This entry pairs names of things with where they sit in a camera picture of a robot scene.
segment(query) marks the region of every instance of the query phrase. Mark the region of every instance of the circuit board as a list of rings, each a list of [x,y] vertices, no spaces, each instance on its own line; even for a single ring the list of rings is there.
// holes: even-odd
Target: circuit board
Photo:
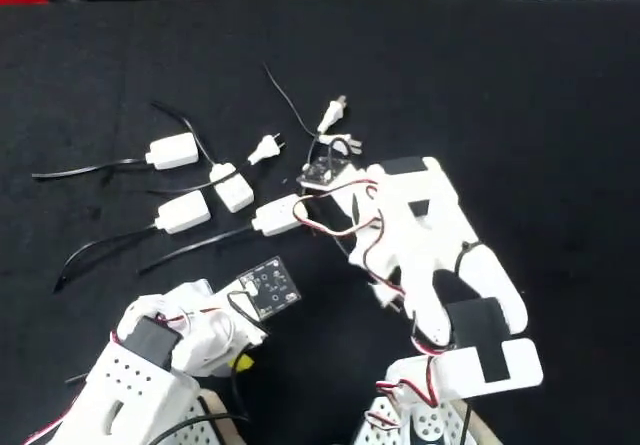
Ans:
[[[350,164],[349,160],[343,158],[318,157],[309,167],[298,177],[298,183],[303,187],[323,190],[329,188],[338,175]]]
[[[238,280],[249,293],[261,321],[301,298],[280,257],[247,270]]]

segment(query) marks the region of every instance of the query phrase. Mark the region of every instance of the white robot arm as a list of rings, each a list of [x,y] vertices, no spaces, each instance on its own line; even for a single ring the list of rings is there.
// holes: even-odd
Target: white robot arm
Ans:
[[[200,280],[132,303],[49,445],[149,445],[176,423],[201,415],[193,377],[227,367],[265,337],[246,293],[239,280],[216,294]],[[163,445],[218,443],[210,424],[196,427],[199,435],[192,430]]]
[[[533,342],[511,338],[526,328],[524,302],[495,254],[479,241],[437,160],[399,159],[366,171],[325,161],[319,168],[324,171],[300,177],[301,184],[330,194],[351,218],[357,241],[349,261],[370,273],[383,306],[402,301],[421,353],[393,363],[377,383],[385,397],[373,402],[355,443],[370,443],[380,431],[393,434],[374,443],[413,443],[414,435],[458,443],[459,430],[457,440],[455,431],[446,434],[445,422],[453,426],[447,414],[456,417],[449,401],[542,381]],[[393,282],[397,268],[401,278]],[[445,306],[433,286],[440,269],[455,273],[481,298]]]

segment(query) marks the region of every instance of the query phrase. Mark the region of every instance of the white connector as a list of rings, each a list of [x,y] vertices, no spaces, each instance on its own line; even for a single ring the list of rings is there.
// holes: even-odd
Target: white connector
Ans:
[[[198,161],[198,145],[192,133],[173,135],[151,142],[145,160],[156,170],[188,165]]]
[[[319,135],[318,142],[323,145],[332,146],[335,151],[343,155],[360,155],[362,153],[362,142],[353,139],[350,133],[343,133],[341,135]]]
[[[318,133],[323,135],[329,130],[334,123],[340,120],[344,116],[344,109],[347,106],[347,97],[340,95],[336,100],[329,103],[329,108],[324,112],[324,117],[320,125],[318,125]]]
[[[213,187],[231,213],[236,213],[250,205],[254,199],[251,186],[240,173],[234,173],[235,171],[236,167],[232,163],[216,163],[209,174],[209,180],[212,183],[231,176]]]
[[[155,225],[174,234],[195,227],[211,218],[207,202],[200,190],[175,198],[158,208]]]
[[[280,149],[284,147],[284,142],[278,140],[279,136],[280,134],[276,133],[275,135],[265,135],[262,137],[256,149],[247,158],[247,161],[251,165],[255,165],[265,158],[280,155]]]
[[[256,218],[251,221],[255,230],[259,230],[265,237],[277,235],[291,230],[300,225],[293,215],[293,207],[296,207],[298,216],[306,218],[307,209],[302,203],[298,203],[300,197],[296,194],[274,200],[256,209]]]

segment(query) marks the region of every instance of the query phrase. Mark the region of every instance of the black wire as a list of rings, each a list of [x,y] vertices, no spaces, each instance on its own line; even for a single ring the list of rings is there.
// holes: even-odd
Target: black wire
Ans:
[[[101,163],[99,165],[90,165],[88,167],[76,168],[75,170],[66,170],[63,172],[32,173],[31,178],[38,181],[55,180],[58,178],[74,177],[85,173],[97,172],[98,170],[105,170],[108,168],[117,168],[122,165],[140,165],[142,163],[147,163],[147,161],[144,158],[125,158],[123,160]]]
[[[190,425],[195,425],[196,423],[201,423],[201,422],[208,422],[211,420],[223,420],[225,418],[228,418],[231,420],[249,421],[247,417],[234,415],[232,413],[208,413],[206,415],[200,415],[199,417],[192,417],[192,418],[187,418],[186,420],[183,420],[182,422],[162,432],[156,438],[151,440],[148,445],[159,445],[163,440],[169,438],[174,433],[179,432],[183,428],[188,427]]]
[[[231,393],[233,394],[233,399],[235,400],[236,405],[240,410],[240,415],[242,415],[243,417],[247,417],[247,420],[249,419],[249,413],[247,412],[247,409],[244,406],[244,401],[242,400],[242,396],[240,395],[240,390],[238,390],[238,364],[240,363],[240,359],[242,358],[242,356],[245,353],[247,353],[247,351],[251,347],[252,347],[251,343],[247,343],[244,347],[242,347],[242,350],[240,350],[240,353],[238,353],[235,360],[233,361],[232,368],[231,368],[231,377],[230,377]]]
[[[207,183],[201,183],[200,185],[196,185],[194,187],[188,187],[188,188],[150,188],[148,190],[145,190],[146,193],[151,193],[153,195],[181,195],[183,193],[189,193],[189,192],[195,192],[196,190],[202,190],[208,187],[213,187],[215,185],[218,185],[219,183],[222,182],[226,182],[227,180],[229,180],[231,177],[236,176],[238,173],[242,172],[243,170],[247,169],[251,167],[251,163],[250,162],[244,162],[242,165],[240,165],[238,168],[236,168],[233,172],[225,175],[222,178],[219,178],[217,180],[214,180],[213,182],[207,182]]]
[[[159,112],[162,112],[165,115],[168,115],[169,117],[173,118],[174,120],[177,120],[178,122],[182,123],[187,128],[187,130],[189,130],[193,135],[193,138],[196,141],[198,148],[200,149],[202,154],[205,156],[205,158],[209,160],[209,163],[211,163],[211,165],[215,165],[216,162],[214,162],[213,158],[211,158],[211,155],[207,151],[207,148],[204,146],[204,143],[196,133],[195,128],[193,128],[191,121],[187,118],[187,116],[183,112],[181,112],[177,108],[172,107],[171,105],[167,105],[166,103],[160,102],[158,100],[152,100],[151,106],[156,110],[158,110]]]
[[[300,113],[298,112],[298,109],[293,104],[293,102],[291,101],[291,99],[289,98],[287,93],[278,84],[278,82],[276,81],[275,77],[271,73],[271,70],[269,70],[269,66],[265,62],[262,62],[262,66],[264,67],[264,71],[267,72],[267,76],[269,77],[269,80],[271,80],[271,83],[273,84],[273,86],[276,87],[276,90],[278,90],[278,92],[280,92],[280,95],[282,95],[282,98],[284,98],[285,101],[289,104],[289,108],[291,108],[291,110],[293,111],[293,113],[296,116],[296,119],[298,120],[298,123],[300,124],[300,126],[304,129],[305,132],[307,132],[308,135],[310,135],[311,137],[315,137],[316,134],[313,133],[311,131],[311,129],[309,129],[309,127],[307,127],[307,125],[304,123],[304,120],[302,120],[302,117],[300,116]]]
[[[469,422],[471,421],[471,404],[467,400],[467,411],[464,413],[464,422],[462,424],[462,435],[460,435],[460,444],[464,445],[467,441],[467,432],[469,431]]]
[[[174,250],[171,253],[167,253],[166,255],[160,257],[159,259],[145,265],[141,269],[138,270],[138,275],[144,275],[145,273],[150,272],[154,268],[159,267],[160,265],[173,260],[180,255],[184,255],[185,253],[192,252],[199,248],[205,247],[207,245],[213,245],[214,243],[218,243],[227,238],[234,237],[236,235],[240,235],[241,233],[247,232],[249,230],[253,230],[251,225],[246,225],[244,227],[236,228],[235,230],[230,230],[228,232],[220,233],[211,238],[207,238],[206,240],[202,240],[201,242],[192,243],[191,245],[187,245],[186,247],[179,248],[178,250]]]
[[[244,290],[234,290],[232,292],[229,292],[227,294],[227,300],[229,301],[229,305],[238,313],[238,315],[242,316],[247,322],[249,322],[251,325],[256,327],[262,333],[266,333],[268,335],[269,332],[267,332],[266,328],[264,328],[260,322],[258,322],[251,315],[245,312],[242,309],[242,307],[238,305],[234,300],[231,300],[231,297],[235,295],[245,295],[249,299],[249,301],[251,301],[251,296],[249,295],[249,292],[246,292]]]
[[[60,271],[60,275],[58,275],[58,280],[56,280],[56,284],[53,287],[53,293],[58,293],[58,292],[62,291],[62,289],[64,288],[64,285],[67,283],[67,278],[68,278],[67,275],[66,275],[67,269],[71,266],[71,264],[80,255],[82,255],[87,250],[89,250],[91,248],[94,248],[94,247],[96,247],[98,245],[106,245],[107,243],[117,242],[117,241],[123,240],[125,238],[133,238],[133,237],[136,237],[138,235],[143,235],[143,234],[146,234],[146,233],[148,233],[150,231],[153,231],[153,230],[157,230],[154,223],[152,223],[151,225],[143,228],[142,230],[136,230],[134,232],[121,233],[120,235],[114,235],[113,237],[103,238],[102,240],[95,240],[93,242],[89,242],[89,243],[84,244],[78,250],[73,252],[69,256],[69,258],[67,258],[67,261],[64,262],[64,265],[62,266],[62,270]]]
[[[75,377],[67,378],[64,381],[64,384],[70,387],[80,382],[84,382],[88,376],[89,376],[89,372],[81,373],[80,375],[76,375]]]

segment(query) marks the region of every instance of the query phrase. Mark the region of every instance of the white power adapter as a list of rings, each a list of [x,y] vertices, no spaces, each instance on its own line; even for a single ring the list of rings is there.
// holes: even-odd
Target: white power adapter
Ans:
[[[236,213],[254,200],[251,186],[240,173],[234,174],[235,171],[236,167],[232,163],[216,163],[209,174],[209,180],[212,183],[233,174],[229,179],[213,187],[231,213]]]
[[[198,161],[198,145],[192,133],[181,133],[151,142],[144,158],[156,170],[180,167]]]
[[[307,209],[300,202],[300,197],[296,194],[287,195],[256,209],[256,218],[251,221],[254,230],[259,230],[265,237],[286,232],[300,225],[300,222],[293,215],[293,208],[296,207],[296,214],[306,218]]]
[[[211,218],[207,202],[200,190],[161,205],[155,225],[159,230],[174,234],[206,222]]]

